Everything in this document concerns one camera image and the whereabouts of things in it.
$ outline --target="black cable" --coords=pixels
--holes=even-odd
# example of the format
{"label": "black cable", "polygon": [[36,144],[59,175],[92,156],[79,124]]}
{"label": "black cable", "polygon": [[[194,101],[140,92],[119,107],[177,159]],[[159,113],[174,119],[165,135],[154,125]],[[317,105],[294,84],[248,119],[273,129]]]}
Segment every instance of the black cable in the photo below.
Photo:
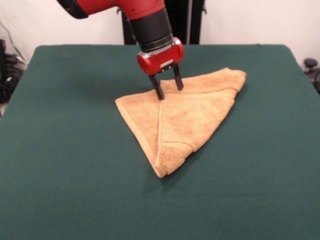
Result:
{"label": "black cable", "polygon": [[9,40],[10,40],[10,42],[12,43],[12,46],[13,46],[14,50],[19,54],[19,56],[22,58],[22,60],[25,61],[25,59],[24,59],[24,57],[22,56],[21,52],[20,52],[20,51],[17,49],[17,47],[15,46],[14,41],[13,41],[13,39],[12,39],[12,36],[11,36],[11,33],[10,33],[9,29],[6,28],[6,26],[5,26],[1,21],[0,21],[0,26],[8,33]]}

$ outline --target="red robot arm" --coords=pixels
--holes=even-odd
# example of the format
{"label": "red robot arm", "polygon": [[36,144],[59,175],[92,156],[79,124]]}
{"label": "red robot arm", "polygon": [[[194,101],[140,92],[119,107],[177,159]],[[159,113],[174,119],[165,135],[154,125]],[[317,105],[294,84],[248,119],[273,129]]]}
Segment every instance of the red robot arm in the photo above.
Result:
{"label": "red robot arm", "polygon": [[184,57],[184,48],[173,36],[164,0],[57,0],[74,18],[83,19],[89,15],[119,7],[130,20],[135,39],[141,52],[137,61],[149,75],[159,99],[164,94],[155,74],[173,68],[179,90],[183,88],[178,62]]}

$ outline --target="orange towel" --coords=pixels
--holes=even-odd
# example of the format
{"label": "orange towel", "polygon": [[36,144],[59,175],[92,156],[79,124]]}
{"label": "orange towel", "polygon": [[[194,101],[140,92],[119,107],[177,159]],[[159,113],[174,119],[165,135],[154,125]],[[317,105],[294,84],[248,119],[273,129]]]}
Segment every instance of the orange towel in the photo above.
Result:
{"label": "orange towel", "polygon": [[208,141],[234,105],[246,76],[224,68],[183,79],[181,91],[174,80],[162,80],[162,101],[155,90],[115,101],[159,178],[177,170]]}

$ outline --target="green table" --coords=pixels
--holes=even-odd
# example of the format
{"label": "green table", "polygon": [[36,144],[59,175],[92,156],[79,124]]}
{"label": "green table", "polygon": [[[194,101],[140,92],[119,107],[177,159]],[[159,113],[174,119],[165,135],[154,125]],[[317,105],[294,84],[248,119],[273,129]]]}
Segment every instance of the green table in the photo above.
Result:
{"label": "green table", "polygon": [[164,179],[114,103],[152,89],[138,51],[36,49],[0,122],[0,239],[319,240],[320,97],[291,51],[185,47],[184,77],[229,67],[247,82],[209,142]]}

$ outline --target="white wall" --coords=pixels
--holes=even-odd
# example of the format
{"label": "white wall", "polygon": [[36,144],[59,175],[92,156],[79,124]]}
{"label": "white wall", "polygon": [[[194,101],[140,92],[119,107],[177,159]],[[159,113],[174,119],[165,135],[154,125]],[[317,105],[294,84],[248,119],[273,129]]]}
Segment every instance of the white wall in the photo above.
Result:
{"label": "white wall", "polygon": [[320,0],[206,0],[202,44],[285,44],[320,61]]}
{"label": "white wall", "polygon": [[[206,0],[206,8],[202,44],[286,44],[300,64],[320,61],[320,0]],[[116,8],[78,20],[56,0],[0,0],[0,20],[27,59],[39,45],[123,44]]]}
{"label": "white wall", "polygon": [[121,15],[116,12],[113,8],[79,20],[57,0],[0,0],[0,21],[27,60],[39,45],[123,44]]}

